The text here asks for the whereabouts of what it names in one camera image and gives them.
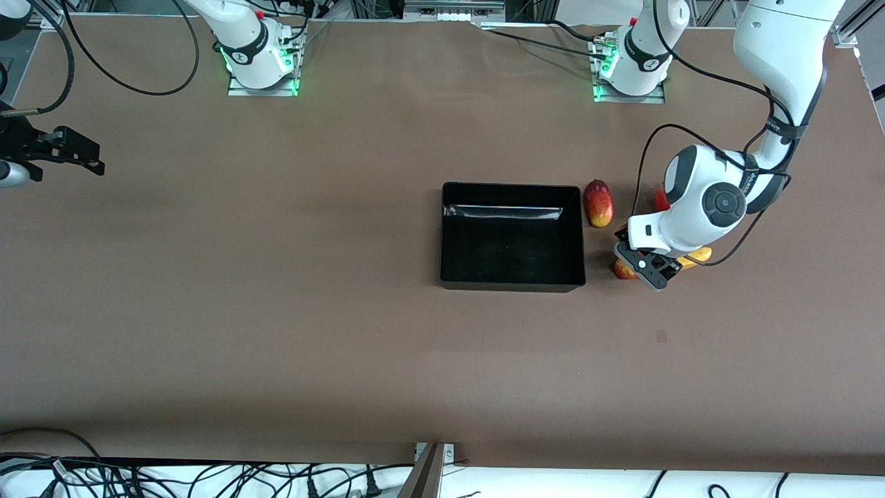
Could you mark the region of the black rectangular box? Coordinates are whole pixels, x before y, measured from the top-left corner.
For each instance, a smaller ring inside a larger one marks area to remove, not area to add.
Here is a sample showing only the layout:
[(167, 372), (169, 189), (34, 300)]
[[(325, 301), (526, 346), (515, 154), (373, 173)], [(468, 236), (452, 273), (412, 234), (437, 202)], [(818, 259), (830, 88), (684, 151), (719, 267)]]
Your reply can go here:
[(568, 293), (587, 283), (581, 190), (448, 182), (439, 281), (452, 290)]

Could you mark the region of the grey metal box with ports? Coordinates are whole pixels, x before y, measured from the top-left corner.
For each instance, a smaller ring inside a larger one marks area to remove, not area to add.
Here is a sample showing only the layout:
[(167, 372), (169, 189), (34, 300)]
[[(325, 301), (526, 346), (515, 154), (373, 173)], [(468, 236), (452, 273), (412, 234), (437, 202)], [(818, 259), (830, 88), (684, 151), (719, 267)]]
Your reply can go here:
[(409, 21), (506, 22), (505, 0), (402, 0)]

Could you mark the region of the red yellow mango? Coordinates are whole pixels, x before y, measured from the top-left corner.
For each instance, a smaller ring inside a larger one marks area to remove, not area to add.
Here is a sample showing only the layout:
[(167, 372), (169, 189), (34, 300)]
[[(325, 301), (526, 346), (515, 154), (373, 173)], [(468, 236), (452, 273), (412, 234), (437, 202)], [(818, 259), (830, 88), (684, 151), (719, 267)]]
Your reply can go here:
[(604, 181), (595, 179), (585, 186), (584, 210), (592, 227), (601, 229), (611, 223), (615, 208), (611, 189)]

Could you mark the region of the grey aluminium beam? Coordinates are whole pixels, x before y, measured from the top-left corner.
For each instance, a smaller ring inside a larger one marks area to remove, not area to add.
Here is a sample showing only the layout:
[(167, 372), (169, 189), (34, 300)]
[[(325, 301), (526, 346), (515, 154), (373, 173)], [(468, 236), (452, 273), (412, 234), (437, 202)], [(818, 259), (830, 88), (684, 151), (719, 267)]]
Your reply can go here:
[(420, 460), (412, 467), (396, 498), (439, 498), (443, 475), (443, 443), (429, 443)]

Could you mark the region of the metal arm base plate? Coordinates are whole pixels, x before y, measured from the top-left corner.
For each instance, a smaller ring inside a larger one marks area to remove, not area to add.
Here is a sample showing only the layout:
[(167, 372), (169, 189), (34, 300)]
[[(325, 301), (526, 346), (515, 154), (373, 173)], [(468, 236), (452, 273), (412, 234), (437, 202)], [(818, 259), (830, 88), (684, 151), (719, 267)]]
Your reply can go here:
[(593, 97), (602, 103), (663, 104), (670, 57), (623, 53), (616, 41), (588, 42)]
[(222, 53), (230, 73), (228, 95), (262, 95), (262, 97), (296, 97), (300, 90), (304, 45), (291, 42), (282, 47), (269, 44), (246, 65), (246, 57)]

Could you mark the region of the small metal corner bracket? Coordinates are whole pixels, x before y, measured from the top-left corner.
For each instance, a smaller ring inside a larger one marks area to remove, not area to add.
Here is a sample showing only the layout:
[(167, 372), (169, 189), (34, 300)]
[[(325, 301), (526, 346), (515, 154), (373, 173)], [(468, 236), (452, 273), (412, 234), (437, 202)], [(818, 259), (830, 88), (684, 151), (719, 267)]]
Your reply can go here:
[[(415, 445), (414, 453), (413, 453), (413, 461), (417, 463), (418, 460), (422, 457), (424, 451), (429, 447), (427, 442), (418, 442)], [(443, 443), (442, 444), (443, 453), (445, 455), (442, 458), (443, 465), (452, 465), (455, 463), (455, 445), (453, 443)]]

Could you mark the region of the aluminium frame profile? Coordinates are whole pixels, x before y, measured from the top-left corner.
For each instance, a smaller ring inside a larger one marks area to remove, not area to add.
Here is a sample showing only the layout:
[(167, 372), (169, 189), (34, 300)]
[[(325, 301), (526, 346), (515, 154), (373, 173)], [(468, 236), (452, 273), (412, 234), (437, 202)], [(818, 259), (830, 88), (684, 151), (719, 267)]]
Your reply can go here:
[(856, 34), (868, 18), (867, 10), (875, 7), (878, 0), (845, 0), (830, 31), (832, 43), (837, 48), (857, 46)]

